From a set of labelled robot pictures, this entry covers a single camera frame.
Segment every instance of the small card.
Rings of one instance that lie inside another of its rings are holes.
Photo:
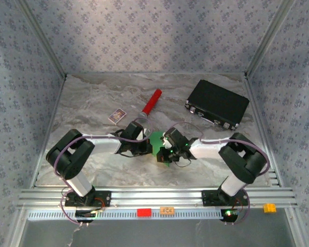
[[[126,115],[127,115],[126,112],[118,108],[110,115],[109,120],[113,122],[115,125],[117,125],[117,123]]]

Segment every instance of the marble surface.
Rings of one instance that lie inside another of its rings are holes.
[[[137,117],[156,88],[163,93],[149,115],[155,131],[165,131],[176,122],[187,121],[197,125],[208,139],[231,136],[233,131],[214,126],[184,108],[186,98],[200,79],[247,97],[242,79],[218,74],[68,75],[45,154],[72,128],[87,134],[107,134],[125,128]],[[127,116],[115,126],[108,116],[117,108],[126,111]],[[187,138],[200,136],[193,126],[183,124],[177,128]],[[237,130],[262,147],[250,105]],[[181,160],[181,166],[188,163]],[[228,166],[215,158],[192,161],[188,167],[180,168],[174,163],[170,167],[157,163],[151,154],[135,158],[94,154],[88,159],[83,172],[95,186],[218,186],[231,174]],[[62,184],[43,158],[36,185]],[[265,185],[269,185],[266,175],[257,178],[253,184]]]

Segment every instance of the red cylinder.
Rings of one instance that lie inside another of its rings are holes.
[[[151,112],[152,108],[157,103],[161,93],[162,93],[162,91],[160,89],[157,89],[154,92],[154,94],[152,95],[152,97],[150,98],[150,100],[148,101],[148,103],[146,104],[146,106],[143,108],[142,112],[144,112],[146,115],[149,115],[149,113]]]

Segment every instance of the yellow lego brick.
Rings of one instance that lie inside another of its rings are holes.
[[[266,203],[263,205],[263,211],[265,213],[276,213],[276,205],[273,203]]]

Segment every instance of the red block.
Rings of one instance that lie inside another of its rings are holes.
[[[151,208],[139,208],[138,217],[151,217]]]

